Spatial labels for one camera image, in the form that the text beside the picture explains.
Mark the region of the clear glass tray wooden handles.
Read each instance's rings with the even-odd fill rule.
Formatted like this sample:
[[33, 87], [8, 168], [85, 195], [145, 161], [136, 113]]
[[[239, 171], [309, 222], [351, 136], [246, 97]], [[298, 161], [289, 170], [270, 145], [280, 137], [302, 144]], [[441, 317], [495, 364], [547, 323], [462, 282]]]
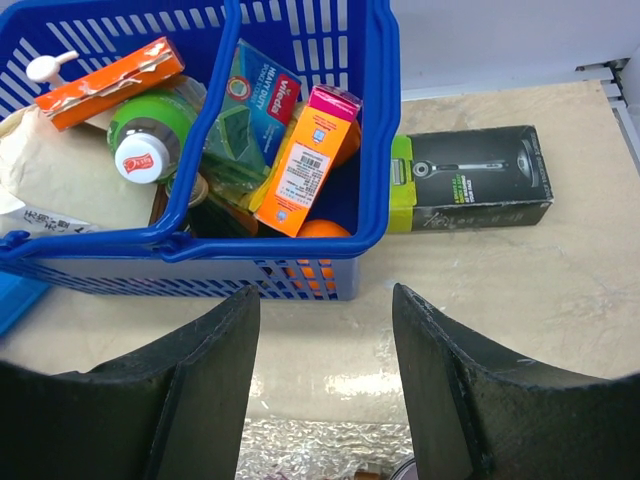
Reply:
[[237, 479], [282, 472], [289, 479], [353, 479], [358, 473], [390, 476], [413, 457], [406, 424], [248, 419]]

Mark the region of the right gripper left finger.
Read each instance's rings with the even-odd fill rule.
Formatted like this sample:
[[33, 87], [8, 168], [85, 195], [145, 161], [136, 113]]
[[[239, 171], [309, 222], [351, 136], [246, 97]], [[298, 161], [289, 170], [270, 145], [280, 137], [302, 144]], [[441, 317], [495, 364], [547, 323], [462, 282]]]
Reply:
[[1, 365], [5, 479], [231, 479], [260, 331], [246, 287], [92, 370]]

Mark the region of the pink toothpaste tube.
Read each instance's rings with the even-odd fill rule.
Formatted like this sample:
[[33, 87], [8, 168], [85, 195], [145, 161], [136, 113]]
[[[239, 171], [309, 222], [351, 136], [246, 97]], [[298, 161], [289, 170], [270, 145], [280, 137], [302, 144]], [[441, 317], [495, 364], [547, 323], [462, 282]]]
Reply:
[[263, 480], [289, 480], [289, 478], [282, 472], [275, 472], [267, 474]]

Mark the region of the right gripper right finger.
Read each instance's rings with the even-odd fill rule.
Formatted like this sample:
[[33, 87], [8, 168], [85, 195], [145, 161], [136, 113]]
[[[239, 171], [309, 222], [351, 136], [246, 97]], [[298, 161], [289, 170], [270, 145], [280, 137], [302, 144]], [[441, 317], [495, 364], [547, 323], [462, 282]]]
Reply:
[[404, 285], [392, 323], [421, 479], [635, 479], [639, 378], [513, 351]]

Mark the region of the purple translucent cup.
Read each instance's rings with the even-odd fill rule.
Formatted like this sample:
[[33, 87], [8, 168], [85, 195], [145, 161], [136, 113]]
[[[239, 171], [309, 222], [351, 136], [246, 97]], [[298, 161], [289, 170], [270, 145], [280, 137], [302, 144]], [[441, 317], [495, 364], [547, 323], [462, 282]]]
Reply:
[[389, 480], [418, 480], [416, 460], [410, 458], [404, 461], [391, 474]]

